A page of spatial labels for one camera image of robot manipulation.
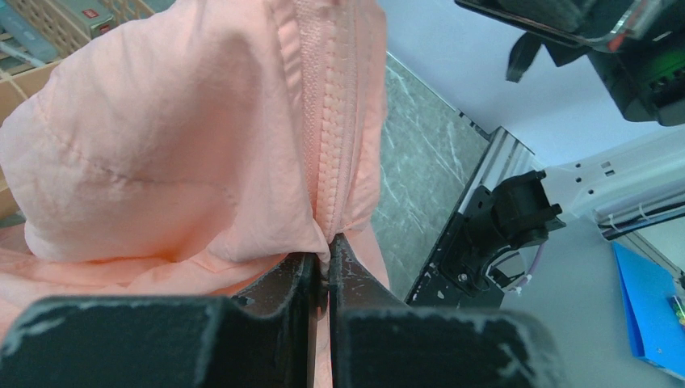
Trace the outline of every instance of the gray marble surface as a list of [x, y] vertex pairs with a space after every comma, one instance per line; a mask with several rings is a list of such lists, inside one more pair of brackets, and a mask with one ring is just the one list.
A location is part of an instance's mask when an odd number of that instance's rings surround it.
[[372, 224], [390, 287], [404, 298], [488, 141], [392, 57], [385, 78], [389, 114], [380, 152], [380, 204]]

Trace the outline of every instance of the beige basket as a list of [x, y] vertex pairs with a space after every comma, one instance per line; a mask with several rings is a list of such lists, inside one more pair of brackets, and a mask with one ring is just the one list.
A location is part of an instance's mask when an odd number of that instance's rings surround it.
[[[60, 56], [67, 57], [90, 42], [53, 2], [53, 0], [6, 0], [33, 27], [54, 44]], [[134, 19], [144, 19], [154, 11], [142, 0], [100, 0], [116, 18], [116, 25]]]
[[[72, 23], [52, 0], [6, 0], [6, 2], [40, 31], [45, 39], [54, 44], [62, 58], [90, 42], [90, 37]], [[144, 19], [154, 14], [142, 0], [100, 0], [100, 2], [112, 11], [116, 17], [116, 25], [133, 19]], [[0, 34], [0, 40], [10, 38], [9, 34]], [[33, 70], [30, 65], [21, 65], [6, 71], [0, 70], [0, 124], [23, 101], [45, 86], [57, 64], [59, 61]], [[18, 210], [19, 206], [7, 187], [5, 175], [0, 171], [0, 219]]]

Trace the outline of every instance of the pink garment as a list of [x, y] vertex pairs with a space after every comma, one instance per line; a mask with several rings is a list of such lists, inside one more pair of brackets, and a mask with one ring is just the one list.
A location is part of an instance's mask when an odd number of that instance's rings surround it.
[[[65, 59], [0, 130], [27, 216], [0, 334], [48, 295], [234, 293], [290, 252], [327, 264], [342, 232], [387, 286], [384, 75], [373, 0], [178, 0]], [[327, 319], [318, 339], [330, 386]]]

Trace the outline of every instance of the red label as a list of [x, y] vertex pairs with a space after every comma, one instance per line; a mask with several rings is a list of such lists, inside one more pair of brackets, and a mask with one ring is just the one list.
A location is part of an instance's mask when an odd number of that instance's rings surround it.
[[88, 19], [94, 19], [99, 16], [99, 14], [95, 12], [95, 10], [83, 10], [82, 12], [85, 16], [88, 17]]

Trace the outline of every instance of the blue folder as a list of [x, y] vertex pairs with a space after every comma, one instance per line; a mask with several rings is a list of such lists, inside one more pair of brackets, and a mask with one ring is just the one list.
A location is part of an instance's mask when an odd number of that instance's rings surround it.
[[632, 354], [685, 380], [685, 331], [670, 299], [676, 294], [670, 273], [614, 242]]

